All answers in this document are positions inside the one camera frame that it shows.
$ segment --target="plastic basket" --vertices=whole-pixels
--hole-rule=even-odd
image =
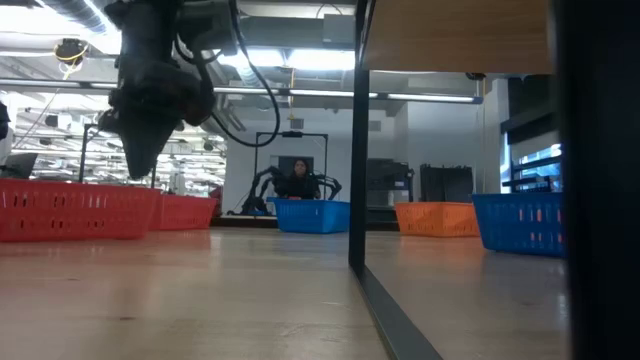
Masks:
[[[0,242],[141,238],[157,196],[134,187],[0,179]]]
[[[565,255],[561,193],[474,195],[473,203],[485,248]]]
[[[347,202],[275,199],[274,203],[282,231],[310,234],[349,231],[351,208]]]
[[[207,229],[218,199],[160,195],[150,230]]]
[[[434,237],[479,236],[472,204],[447,202],[396,203],[400,232]]]

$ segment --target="blue basket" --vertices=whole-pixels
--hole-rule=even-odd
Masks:
[[[482,243],[489,250],[565,256],[562,193],[473,195]]]
[[[349,231],[351,209],[347,202],[275,199],[274,203],[282,231],[310,234]]]

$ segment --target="woman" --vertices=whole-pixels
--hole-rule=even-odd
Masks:
[[[289,176],[285,197],[306,200],[320,199],[320,187],[318,182],[309,175],[307,161],[297,159],[294,164],[293,173]]]

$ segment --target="orange basket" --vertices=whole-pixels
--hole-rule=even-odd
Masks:
[[[218,199],[160,195],[150,230],[208,229]]]
[[[143,237],[157,191],[0,179],[0,242]]]
[[[480,236],[473,204],[397,203],[400,232],[435,237]]]

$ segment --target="floor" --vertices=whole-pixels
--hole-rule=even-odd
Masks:
[[[559,259],[368,233],[367,266],[445,360],[569,358]]]
[[[0,359],[387,359],[347,238],[0,243]]]

